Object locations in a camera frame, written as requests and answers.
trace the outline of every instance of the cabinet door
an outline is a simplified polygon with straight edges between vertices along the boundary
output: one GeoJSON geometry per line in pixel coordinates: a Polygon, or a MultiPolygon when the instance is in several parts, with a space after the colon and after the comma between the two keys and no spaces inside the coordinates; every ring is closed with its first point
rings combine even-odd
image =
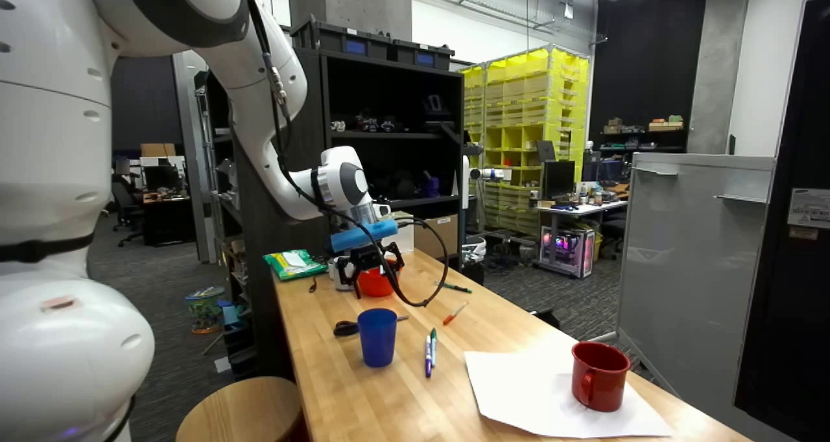
{"type": "Polygon", "coordinates": [[[619,328],[662,383],[729,424],[765,214],[753,199],[770,173],[647,165],[632,177],[619,328]]]}

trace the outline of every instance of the scissors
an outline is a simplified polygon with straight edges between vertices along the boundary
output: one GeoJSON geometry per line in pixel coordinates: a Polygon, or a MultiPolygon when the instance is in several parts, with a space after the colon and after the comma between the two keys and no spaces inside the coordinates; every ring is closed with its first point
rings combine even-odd
{"type": "MultiPolygon", "coordinates": [[[[398,316],[397,321],[405,321],[409,316],[398,316]]],[[[352,321],[339,321],[335,324],[335,336],[355,335],[358,332],[358,323],[352,321]]]]}

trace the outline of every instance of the purple marker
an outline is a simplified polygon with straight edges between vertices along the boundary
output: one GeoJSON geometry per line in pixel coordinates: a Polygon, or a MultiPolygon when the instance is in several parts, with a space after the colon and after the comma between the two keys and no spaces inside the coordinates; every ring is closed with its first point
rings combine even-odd
{"type": "Polygon", "coordinates": [[[433,376],[433,340],[427,335],[427,377],[433,376]]]}

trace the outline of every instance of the red mug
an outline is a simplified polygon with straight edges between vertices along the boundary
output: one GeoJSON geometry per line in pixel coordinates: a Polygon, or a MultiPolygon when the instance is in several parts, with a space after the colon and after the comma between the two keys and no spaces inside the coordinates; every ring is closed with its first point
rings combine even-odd
{"type": "Polygon", "coordinates": [[[597,412],[616,412],[623,404],[625,377],[631,361],[617,348],[599,342],[579,342],[573,354],[573,396],[597,412]]]}

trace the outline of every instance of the green package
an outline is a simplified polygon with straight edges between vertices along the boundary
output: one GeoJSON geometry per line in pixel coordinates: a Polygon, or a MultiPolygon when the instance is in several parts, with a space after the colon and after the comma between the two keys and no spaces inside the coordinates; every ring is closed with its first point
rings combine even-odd
{"type": "Polygon", "coordinates": [[[314,262],[306,250],[291,250],[262,256],[281,280],[302,279],[328,270],[325,264],[314,262]]]}

